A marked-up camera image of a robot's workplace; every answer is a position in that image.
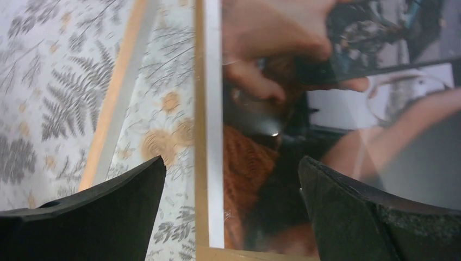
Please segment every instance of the magazine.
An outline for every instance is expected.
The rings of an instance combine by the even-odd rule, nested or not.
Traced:
[[[415,8],[415,3],[424,8]],[[362,35],[353,38],[363,37],[355,46],[363,46],[368,55],[355,65],[366,77],[337,83],[300,81],[306,63],[336,59],[326,21],[338,5],[373,11],[370,17],[392,14],[385,23],[370,19],[362,25],[373,23],[379,34],[362,28]],[[437,19],[421,18],[420,12],[429,7],[437,7],[432,8]],[[441,138],[453,137],[461,127],[461,70],[455,53],[461,41],[452,44],[452,56],[446,44],[457,37],[454,31],[461,35],[460,21],[449,20],[454,17],[449,11],[460,10],[461,2],[452,0],[223,0],[222,88],[207,86],[210,247],[317,258],[298,177],[298,164],[306,156],[399,197],[461,209],[454,199],[461,196],[461,178],[453,171],[442,175],[435,168],[418,176],[405,161],[410,160],[408,154],[418,154],[417,146],[417,152],[430,146],[439,151]],[[310,26],[290,27],[303,22]],[[348,18],[348,23],[355,22]],[[382,33],[394,33],[389,28],[405,24],[412,27],[403,34],[417,27],[433,32],[412,38],[412,43],[420,40],[418,49],[411,49],[408,38],[400,35],[380,42]],[[298,37],[309,34],[318,39],[304,44]],[[372,54],[380,64],[375,68],[386,70],[366,70]],[[384,58],[388,65],[383,65]],[[427,59],[432,61],[419,65]],[[417,145],[427,135],[438,145]],[[449,141],[451,160],[461,143]],[[446,164],[441,156],[433,159],[436,165]]]

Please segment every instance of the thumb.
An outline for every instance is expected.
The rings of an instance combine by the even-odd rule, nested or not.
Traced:
[[[282,104],[286,100],[283,88],[264,77],[256,62],[239,61],[223,67],[227,79],[245,93],[259,100],[275,100]]]

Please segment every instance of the floral tablecloth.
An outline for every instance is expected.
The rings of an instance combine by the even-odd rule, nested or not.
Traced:
[[[162,155],[146,260],[195,260],[194,3],[160,0],[107,179]],[[0,210],[77,191],[134,0],[0,0]]]

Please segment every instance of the smartphone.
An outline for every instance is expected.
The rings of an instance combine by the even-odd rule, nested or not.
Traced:
[[[461,61],[461,1],[362,0],[338,4],[327,19],[330,59],[296,59],[304,84]]]

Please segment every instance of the orange knitted fabric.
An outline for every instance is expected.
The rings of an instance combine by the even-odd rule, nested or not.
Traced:
[[[274,168],[278,154],[228,126],[224,127],[223,138],[225,248],[241,250],[242,220],[258,200],[258,190]]]

